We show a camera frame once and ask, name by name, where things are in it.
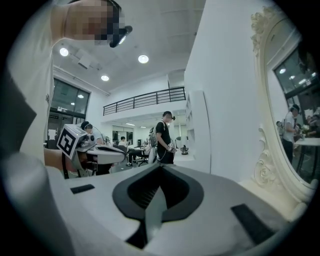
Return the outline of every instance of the door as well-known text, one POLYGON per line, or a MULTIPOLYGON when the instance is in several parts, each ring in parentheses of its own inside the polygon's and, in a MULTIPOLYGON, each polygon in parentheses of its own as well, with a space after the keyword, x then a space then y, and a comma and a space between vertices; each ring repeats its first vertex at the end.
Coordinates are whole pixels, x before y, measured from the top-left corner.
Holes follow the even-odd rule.
POLYGON ((73 117, 71 115, 59 114, 50 112, 48 119, 48 140, 47 148, 50 150, 57 150, 58 138, 61 133, 61 129, 64 125, 71 125, 73 123, 73 117))

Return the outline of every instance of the neck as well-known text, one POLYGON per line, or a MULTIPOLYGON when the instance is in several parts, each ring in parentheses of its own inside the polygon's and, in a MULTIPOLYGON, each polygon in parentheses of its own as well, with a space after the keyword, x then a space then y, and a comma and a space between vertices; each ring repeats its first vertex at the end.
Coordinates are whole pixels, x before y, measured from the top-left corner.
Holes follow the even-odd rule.
POLYGON ((52 45, 65 38, 69 5, 55 5, 51 11, 52 45))

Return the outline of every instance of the backpack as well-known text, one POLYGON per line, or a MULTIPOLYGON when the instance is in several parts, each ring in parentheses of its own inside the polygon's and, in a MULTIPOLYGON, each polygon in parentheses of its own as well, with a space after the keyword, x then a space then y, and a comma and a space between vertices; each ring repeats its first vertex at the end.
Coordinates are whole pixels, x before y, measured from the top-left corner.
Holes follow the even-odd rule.
MULTIPOLYGON (((161 121, 163 123, 163 130, 166 130, 166 124, 165 122, 161 121)), ((155 147, 158 145, 158 140, 157 140, 157 132, 156 132, 156 127, 152 128, 150 130, 150 139, 149 139, 149 144, 151 147, 155 147)))

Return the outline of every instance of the carved floral ornament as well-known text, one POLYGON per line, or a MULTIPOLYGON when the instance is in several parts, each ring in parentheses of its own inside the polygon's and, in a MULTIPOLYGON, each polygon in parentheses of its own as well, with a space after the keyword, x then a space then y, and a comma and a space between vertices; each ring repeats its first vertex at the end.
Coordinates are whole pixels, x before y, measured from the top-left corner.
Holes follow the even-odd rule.
POLYGON ((263 143, 263 151, 254 168, 254 179, 261 187, 270 188, 272 190, 282 189, 283 185, 278 177, 278 173, 268 149, 265 131, 262 127, 259 128, 259 131, 262 135, 260 141, 263 143))
POLYGON ((257 12, 256 14, 251 15, 251 28, 255 32, 255 35, 253 35, 251 39, 253 42, 253 51, 256 57, 259 55, 261 38, 265 28, 274 16, 281 13, 283 13, 282 10, 278 6, 274 5, 270 7, 264 6, 262 13, 257 12))

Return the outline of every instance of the black pants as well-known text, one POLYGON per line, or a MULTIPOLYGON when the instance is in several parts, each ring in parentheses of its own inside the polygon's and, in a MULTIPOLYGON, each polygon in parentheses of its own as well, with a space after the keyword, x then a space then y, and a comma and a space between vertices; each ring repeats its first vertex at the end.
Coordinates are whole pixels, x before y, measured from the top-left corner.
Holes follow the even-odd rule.
POLYGON ((129 163, 132 164, 132 157, 133 160, 136 160, 136 157, 142 157, 142 152, 141 150, 135 150, 129 153, 129 163))
POLYGON ((162 163, 162 164, 173 164, 174 163, 174 157, 175 157, 174 153, 171 153, 169 151, 164 151, 164 152, 158 151, 158 155, 160 158, 160 163, 162 163))
POLYGON ((287 141, 283 139, 282 145, 283 145, 286 157, 289 159, 290 164, 292 164, 292 159, 294 154, 294 144, 291 141, 287 141))

